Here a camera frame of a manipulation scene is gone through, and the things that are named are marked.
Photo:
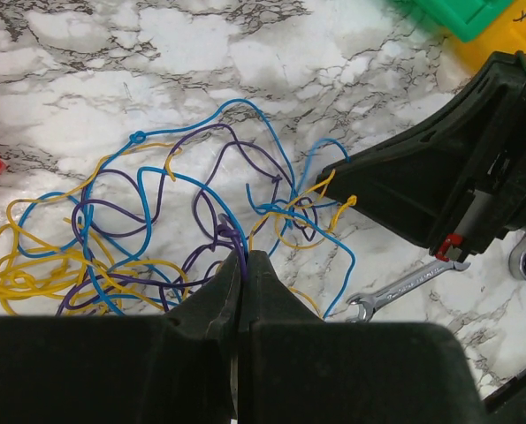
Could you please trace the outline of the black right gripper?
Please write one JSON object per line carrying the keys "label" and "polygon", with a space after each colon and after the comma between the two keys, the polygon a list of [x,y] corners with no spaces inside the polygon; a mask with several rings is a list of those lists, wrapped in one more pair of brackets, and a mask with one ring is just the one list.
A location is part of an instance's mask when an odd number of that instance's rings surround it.
{"label": "black right gripper", "polygon": [[328,198],[443,261],[526,231],[526,54],[494,53],[449,103],[372,148],[323,168]]}

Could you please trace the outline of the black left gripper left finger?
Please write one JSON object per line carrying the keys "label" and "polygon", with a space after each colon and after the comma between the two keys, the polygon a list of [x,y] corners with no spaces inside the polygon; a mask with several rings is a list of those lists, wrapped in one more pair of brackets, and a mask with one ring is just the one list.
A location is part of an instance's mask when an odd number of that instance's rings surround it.
{"label": "black left gripper left finger", "polygon": [[228,423],[240,260],[161,315],[0,317],[0,423]]}

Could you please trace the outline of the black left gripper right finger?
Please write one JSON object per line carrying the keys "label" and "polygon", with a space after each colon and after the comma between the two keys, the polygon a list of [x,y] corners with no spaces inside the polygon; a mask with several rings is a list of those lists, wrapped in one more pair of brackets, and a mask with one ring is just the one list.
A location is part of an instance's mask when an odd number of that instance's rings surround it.
{"label": "black left gripper right finger", "polygon": [[427,322],[325,322],[248,257],[238,328],[242,423],[483,423],[461,345]]}

